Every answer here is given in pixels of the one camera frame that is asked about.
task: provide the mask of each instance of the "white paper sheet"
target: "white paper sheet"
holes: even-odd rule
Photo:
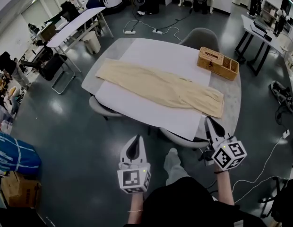
[[[198,54],[198,50],[189,47],[139,38],[120,60],[171,72],[208,87],[211,72],[197,66]],[[123,115],[189,140],[194,139],[201,118],[194,109],[159,105],[107,81],[95,96],[101,104]]]

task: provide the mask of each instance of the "white cube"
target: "white cube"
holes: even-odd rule
[[[230,170],[239,165],[247,156],[241,141],[222,143],[212,155],[212,159],[223,171]]]
[[[126,193],[146,192],[151,174],[147,167],[117,171],[119,187]]]

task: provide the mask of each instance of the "gray pants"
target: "gray pants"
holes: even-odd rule
[[[11,75],[13,79],[15,79],[24,89],[28,90],[29,88],[29,80],[22,72],[21,68],[19,67],[19,63],[16,64],[16,67]]]
[[[170,185],[180,178],[189,176],[180,165],[181,161],[176,154],[176,149],[172,148],[165,157],[164,169],[167,171],[169,178],[166,180],[166,185]]]

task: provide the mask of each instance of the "basket lid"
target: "basket lid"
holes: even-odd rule
[[[207,61],[212,61],[218,65],[222,65],[224,59],[224,56],[222,54],[206,47],[200,48],[199,57]]]

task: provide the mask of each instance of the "oval table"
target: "oval table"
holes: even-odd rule
[[[103,83],[103,80],[96,78],[98,69],[102,66],[106,58],[119,60],[135,38],[120,38],[115,41],[96,61],[91,70],[86,75],[81,87],[90,94],[96,95],[98,89]],[[215,120],[221,124],[230,135],[233,135],[237,126],[240,106],[241,106],[241,79],[240,75],[234,81],[227,80],[215,73],[211,73],[209,86],[219,90],[224,94],[224,113],[222,118]],[[201,117],[196,137],[206,140],[204,119],[205,115]]]

